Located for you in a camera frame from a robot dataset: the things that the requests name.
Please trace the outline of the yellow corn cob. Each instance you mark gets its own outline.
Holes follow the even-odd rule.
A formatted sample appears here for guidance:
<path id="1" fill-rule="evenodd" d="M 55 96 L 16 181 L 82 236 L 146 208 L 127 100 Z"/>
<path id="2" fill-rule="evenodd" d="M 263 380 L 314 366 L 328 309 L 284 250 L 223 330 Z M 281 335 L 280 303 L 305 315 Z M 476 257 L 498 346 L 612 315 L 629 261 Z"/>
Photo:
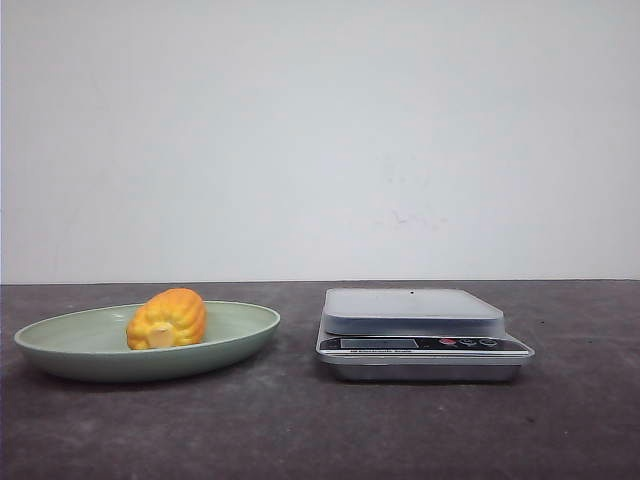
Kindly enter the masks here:
<path id="1" fill-rule="evenodd" d="M 188 346 L 203 340 L 207 311 L 201 296 L 187 288 L 165 290 L 140 306 L 126 327 L 131 350 Z"/>

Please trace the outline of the green oval plate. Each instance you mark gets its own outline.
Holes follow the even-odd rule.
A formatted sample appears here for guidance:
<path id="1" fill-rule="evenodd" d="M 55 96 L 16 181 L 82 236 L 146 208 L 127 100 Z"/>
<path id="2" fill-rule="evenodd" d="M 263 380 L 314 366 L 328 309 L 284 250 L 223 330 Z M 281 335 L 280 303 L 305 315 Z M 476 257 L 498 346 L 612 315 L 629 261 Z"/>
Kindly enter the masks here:
<path id="1" fill-rule="evenodd" d="M 206 301 L 201 342 L 132 350 L 126 325 L 136 304 L 63 314 L 20 329 L 14 340 L 36 368 L 87 382 L 149 382 L 202 374 L 243 361 L 273 337 L 280 314 L 243 302 Z"/>

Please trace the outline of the silver digital kitchen scale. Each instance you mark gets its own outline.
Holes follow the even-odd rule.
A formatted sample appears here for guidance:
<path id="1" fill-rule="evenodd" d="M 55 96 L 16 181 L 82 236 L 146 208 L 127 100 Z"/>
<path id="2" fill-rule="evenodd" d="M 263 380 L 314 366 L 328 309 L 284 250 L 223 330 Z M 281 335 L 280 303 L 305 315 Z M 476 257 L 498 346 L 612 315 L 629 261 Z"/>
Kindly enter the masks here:
<path id="1" fill-rule="evenodd" d="M 460 289 L 333 288 L 316 352 L 350 381 L 504 382 L 535 356 L 503 312 Z"/>

